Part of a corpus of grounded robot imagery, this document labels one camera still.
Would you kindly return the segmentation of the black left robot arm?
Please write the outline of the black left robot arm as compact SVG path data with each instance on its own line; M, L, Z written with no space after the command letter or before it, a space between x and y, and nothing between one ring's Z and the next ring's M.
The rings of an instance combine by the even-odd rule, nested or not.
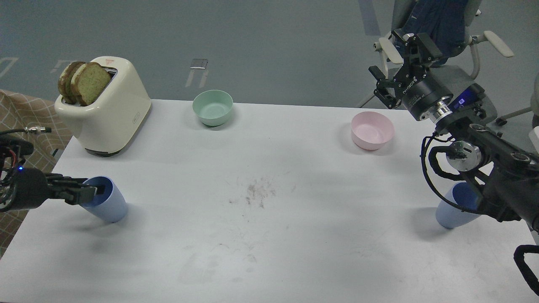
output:
M48 199L63 199L68 205L83 205L98 194L105 193L105 185L86 184L86 178L46 174L34 167L24 167L25 156L34 152L34 146L13 134L29 133L37 136L51 132L50 127L26 126L0 133L2 212L35 209Z

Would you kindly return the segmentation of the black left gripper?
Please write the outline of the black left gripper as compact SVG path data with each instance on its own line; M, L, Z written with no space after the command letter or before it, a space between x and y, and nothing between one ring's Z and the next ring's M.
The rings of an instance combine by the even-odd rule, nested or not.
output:
M61 174L46 174L35 168L17 168L8 184L8 210L31 210L47 199L63 199L68 205L84 205L104 194L103 184L79 184Z

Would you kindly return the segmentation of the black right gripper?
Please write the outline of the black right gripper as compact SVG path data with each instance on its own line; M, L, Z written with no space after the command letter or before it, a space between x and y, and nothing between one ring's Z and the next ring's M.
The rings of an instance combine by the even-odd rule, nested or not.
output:
M448 104L453 94L430 73L430 65L442 57L433 40L426 33L402 33L400 30L393 30L390 36L393 42L403 44L404 54L400 54L388 38L380 38L375 43L375 50L381 53L383 65L389 59L401 67L392 77L378 66L369 67L376 79L375 96L388 109L403 105L416 121L431 119L438 122L452 114Z

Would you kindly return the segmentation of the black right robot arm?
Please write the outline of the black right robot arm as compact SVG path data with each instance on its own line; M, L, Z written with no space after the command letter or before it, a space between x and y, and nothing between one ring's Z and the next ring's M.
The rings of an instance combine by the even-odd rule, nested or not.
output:
M388 108L399 106L416 121L431 120L435 131L421 145L424 178L439 195L427 171L447 180L465 181L477 195L474 208L443 201L463 213L487 215L498 222L523 220L538 231L538 156L504 140L486 125L484 89L473 83L457 97L433 74L443 54L426 33L397 30L374 44L383 67L369 67L376 79L373 95Z

